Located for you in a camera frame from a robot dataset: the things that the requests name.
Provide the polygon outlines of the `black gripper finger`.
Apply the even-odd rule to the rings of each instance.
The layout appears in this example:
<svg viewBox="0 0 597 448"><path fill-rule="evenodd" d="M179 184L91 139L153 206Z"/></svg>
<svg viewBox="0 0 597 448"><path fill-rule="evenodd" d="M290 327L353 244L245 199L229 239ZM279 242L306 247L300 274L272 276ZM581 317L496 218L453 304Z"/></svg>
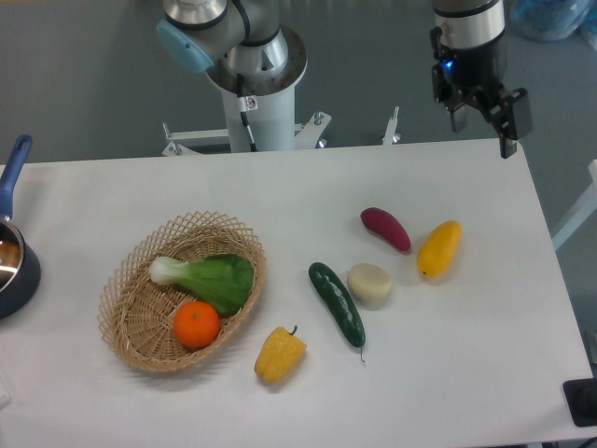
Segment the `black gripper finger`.
<svg viewBox="0 0 597 448"><path fill-rule="evenodd" d="M503 91L490 110L490 123L499 140L500 156L508 159L517 152L518 142L533 129L529 92Z"/></svg>
<svg viewBox="0 0 597 448"><path fill-rule="evenodd" d="M473 107L473 97L476 91L473 89L449 89L446 98L443 100L447 111L451 130L459 133L467 125L467 110Z"/></svg>

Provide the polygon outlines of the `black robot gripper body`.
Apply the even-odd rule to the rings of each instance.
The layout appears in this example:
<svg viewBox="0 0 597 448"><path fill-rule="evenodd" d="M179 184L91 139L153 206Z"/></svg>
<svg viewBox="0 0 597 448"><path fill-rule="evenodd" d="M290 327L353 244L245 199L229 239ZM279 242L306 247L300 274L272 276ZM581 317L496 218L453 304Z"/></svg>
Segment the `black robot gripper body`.
<svg viewBox="0 0 597 448"><path fill-rule="evenodd" d="M447 34L437 26L430 31L434 58L432 67L433 96L454 114L467 105L491 122L504 90L502 78L507 68L505 35L474 48L453 49L441 43Z"/></svg>

